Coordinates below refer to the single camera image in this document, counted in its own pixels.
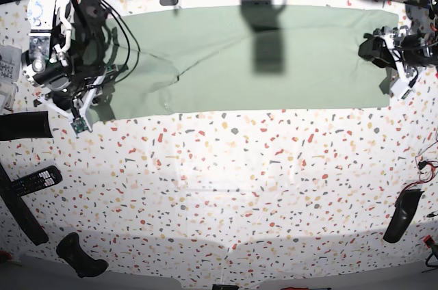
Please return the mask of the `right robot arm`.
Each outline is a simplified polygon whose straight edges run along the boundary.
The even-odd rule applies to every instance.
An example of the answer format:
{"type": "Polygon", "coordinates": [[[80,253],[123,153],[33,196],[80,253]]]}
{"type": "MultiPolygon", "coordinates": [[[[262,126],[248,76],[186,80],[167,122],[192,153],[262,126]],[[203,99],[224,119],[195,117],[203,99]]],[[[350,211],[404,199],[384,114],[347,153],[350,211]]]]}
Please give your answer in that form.
{"type": "Polygon", "coordinates": [[[117,67],[104,62],[105,46],[78,0],[29,0],[27,18],[29,49],[23,55],[23,72],[42,90],[34,103],[65,117],[75,134],[91,132],[90,108],[117,67]]]}

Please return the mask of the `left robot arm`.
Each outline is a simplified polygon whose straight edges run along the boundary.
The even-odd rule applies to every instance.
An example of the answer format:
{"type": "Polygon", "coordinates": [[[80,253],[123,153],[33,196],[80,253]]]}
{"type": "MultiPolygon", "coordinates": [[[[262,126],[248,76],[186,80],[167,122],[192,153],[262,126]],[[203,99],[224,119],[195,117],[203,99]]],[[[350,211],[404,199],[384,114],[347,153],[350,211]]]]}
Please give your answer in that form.
{"type": "Polygon", "coordinates": [[[389,92],[398,99],[415,91],[422,72],[437,66],[437,0],[427,7],[427,25],[377,28],[359,46],[359,57],[391,71],[389,92]]]}

